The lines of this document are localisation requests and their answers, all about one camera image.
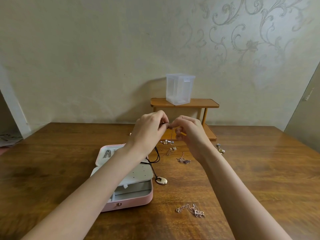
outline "pink jewelry box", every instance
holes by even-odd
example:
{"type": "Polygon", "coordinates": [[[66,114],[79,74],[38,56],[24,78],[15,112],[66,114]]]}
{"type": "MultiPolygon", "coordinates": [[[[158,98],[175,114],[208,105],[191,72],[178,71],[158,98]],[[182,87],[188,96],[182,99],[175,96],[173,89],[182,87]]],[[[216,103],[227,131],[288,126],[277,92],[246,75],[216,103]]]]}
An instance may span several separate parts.
{"type": "MultiPolygon", "coordinates": [[[[90,177],[104,165],[114,152],[123,147],[120,145],[105,145],[98,154],[96,165],[90,177]]],[[[142,206],[150,203],[153,197],[153,171],[148,164],[140,163],[118,185],[101,212],[113,211],[128,207],[142,206]]]]}

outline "black cord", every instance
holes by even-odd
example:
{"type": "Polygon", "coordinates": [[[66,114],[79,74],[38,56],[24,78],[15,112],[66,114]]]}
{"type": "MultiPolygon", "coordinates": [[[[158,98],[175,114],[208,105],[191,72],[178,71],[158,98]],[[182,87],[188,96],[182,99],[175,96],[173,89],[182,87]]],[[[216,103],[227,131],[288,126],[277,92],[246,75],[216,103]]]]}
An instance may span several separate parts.
{"type": "Polygon", "coordinates": [[[152,167],[152,163],[157,163],[157,162],[159,162],[159,161],[160,161],[160,155],[159,155],[159,152],[158,152],[157,147],[155,147],[154,150],[155,150],[155,151],[157,152],[157,154],[158,154],[157,159],[154,160],[154,161],[150,161],[150,160],[148,159],[148,157],[146,157],[146,160],[147,160],[148,162],[142,161],[141,163],[142,163],[142,164],[149,164],[149,165],[151,166],[151,169],[152,169],[152,171],[153,171],[153,173],[154,173],[154,176],[155,176],[155,181],[157,181],[158,176],[156,175],[156,173],[155,173],[155,171],[154,171],[154,169],[153,169],[153,167],[152,167]]]}

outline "shelf top tier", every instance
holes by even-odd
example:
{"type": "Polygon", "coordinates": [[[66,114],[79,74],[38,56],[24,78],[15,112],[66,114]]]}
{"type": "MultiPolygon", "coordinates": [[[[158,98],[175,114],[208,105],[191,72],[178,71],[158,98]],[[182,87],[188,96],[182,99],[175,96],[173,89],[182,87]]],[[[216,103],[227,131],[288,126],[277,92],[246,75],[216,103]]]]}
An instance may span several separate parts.
{"type": "Polygon", "coordinates": [[[190,103],[173,105],[165,98],[152,98],[151,107],[154,108],[219,108],[219,104],[209,98],[192,98],[190,103]]]}

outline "hand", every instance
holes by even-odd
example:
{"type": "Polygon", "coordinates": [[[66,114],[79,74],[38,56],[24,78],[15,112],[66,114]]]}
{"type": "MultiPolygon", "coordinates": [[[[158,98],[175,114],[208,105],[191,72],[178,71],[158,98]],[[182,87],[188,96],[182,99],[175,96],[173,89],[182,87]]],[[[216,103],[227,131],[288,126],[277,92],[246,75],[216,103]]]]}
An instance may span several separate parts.
{"type": "Polygon", "coordinates": [[[137,120],[126,146],[137,149],[143,154],[143,157],[146,157],[160,141],[168,127],[168,117],[162,110],[142,115],[137,120]]]}
{"type": "Polygon", "coordinates": [[[203,159],[202,153],[206,147],[213,147],[199,120],[181,115],[170,124],[171,129],[175,127],[178,127],[175,129],[176,139],[186,143],[197,161],[203,159]]]}

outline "person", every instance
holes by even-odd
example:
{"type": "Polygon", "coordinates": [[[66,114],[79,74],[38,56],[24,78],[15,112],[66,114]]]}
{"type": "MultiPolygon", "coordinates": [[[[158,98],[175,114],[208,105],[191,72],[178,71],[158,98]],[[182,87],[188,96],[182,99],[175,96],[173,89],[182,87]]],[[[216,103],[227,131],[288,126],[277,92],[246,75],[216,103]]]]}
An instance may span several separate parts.
{"type": "Polygon", "coordinates": [[[176,139],[184,141],[202,165],[235,239],[291,239],[212,145],[201,122],[179,116],[169,124],[162,110],[138,119],[124,147],[22,239],[83,239],[118,184],[154,149],[167,128],[176,128],[176,139]]]}

